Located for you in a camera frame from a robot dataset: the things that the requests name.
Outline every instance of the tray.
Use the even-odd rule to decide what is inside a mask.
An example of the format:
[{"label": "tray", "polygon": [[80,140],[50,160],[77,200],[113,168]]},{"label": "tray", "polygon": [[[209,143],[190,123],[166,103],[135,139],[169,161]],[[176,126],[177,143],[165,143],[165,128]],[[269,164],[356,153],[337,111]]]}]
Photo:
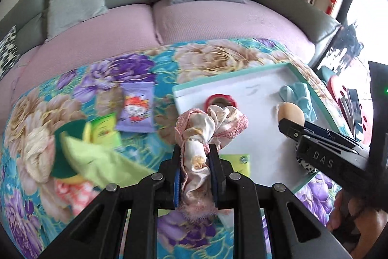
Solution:
[{"label": "tray", "polygon": [[310,90],[317,114],[315,124],[338,132],[338,128],[314,89],[291,64],[281,63],[203,77],[173,87],[179,114],[203,109],[205,100],[215,94],[231,95],[238,109],[249,119],[249,127],[223,148],[221,154],[250,154],[251,179],[272,186],[284,183],[294,193],[308,183],[308,175],[295,156],[295,141],[278,130],[277,105],[282,101],[279,89],[303,82]]}]

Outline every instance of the egg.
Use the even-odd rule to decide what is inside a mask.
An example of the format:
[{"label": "egg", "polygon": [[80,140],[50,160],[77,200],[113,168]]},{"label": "egg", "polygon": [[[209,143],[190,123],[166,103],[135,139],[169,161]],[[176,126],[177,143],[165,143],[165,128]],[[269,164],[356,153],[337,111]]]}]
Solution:
[{"label": "egg", "polygon": [[279,122],[284,118],[301,126],[305,125],[305,115],[303,114],[302,109],[300,109],[296,104],[292,104],[290,102],[282,102],[279,104],[277,121]]}]

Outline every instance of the screw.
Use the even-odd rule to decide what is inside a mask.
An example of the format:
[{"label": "screw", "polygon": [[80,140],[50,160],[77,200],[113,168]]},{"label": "screw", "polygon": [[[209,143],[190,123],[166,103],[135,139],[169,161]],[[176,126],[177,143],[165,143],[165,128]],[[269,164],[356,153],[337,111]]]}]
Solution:
[{"label": "screw", "polygon": [[237,172],[231,172],[230,175],[229,175],[229,178],[232,179],[232,180],[240,180],[241,179],[241,175]]},{"label": "screw", "polygon": [[117,190],[117,185],[115,183],[108,183],[105,187],[106,191],[109,192],[116,192]]},{"label": "screw", "polygon": [[282,184],[282,183],[275,183],[274,189],[277,192],[284,192],[286,190],[286,186],[284,184]]},{"label": "screw", "polygon": [[152,180],[159,181],[163,179],[163,174],[161,174],[160,172],[156,172],[152,174],[151,178]]}]

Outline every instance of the floral tablecloth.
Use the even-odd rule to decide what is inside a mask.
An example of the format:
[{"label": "floral tablecloth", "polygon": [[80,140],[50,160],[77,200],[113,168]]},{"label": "floral tablecloth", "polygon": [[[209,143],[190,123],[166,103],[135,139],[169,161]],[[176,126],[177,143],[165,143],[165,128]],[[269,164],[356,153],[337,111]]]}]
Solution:
[{"label": "floral tablecloth", "polygon": [[[3,136],[0,219],[25,258],[36,258],[73,218],[56,194],[53,177],[44,174],[50,151],[39,163],[26,158],[29,133],[45,125],[52,134],[63,124],[92,120],[121,105],[117,83],[155,81],[154,121],[157,133],[123,134],[122,154],[154,170],[171,157],[178,116],[172,87],[200,76],[212,76],[266,64],[291,62],[317,92],[341,132],[350,131],[323,83],[286,48],[267,39],[230,39],[177,43],[125,54],[79,67],[25,93],[14,105]],[[326,223],[338,186],[318,174],[297,197]],[[232,258],[233,232],[216,218],[190,224],[178,211],[158,218],[158,258]]]}]

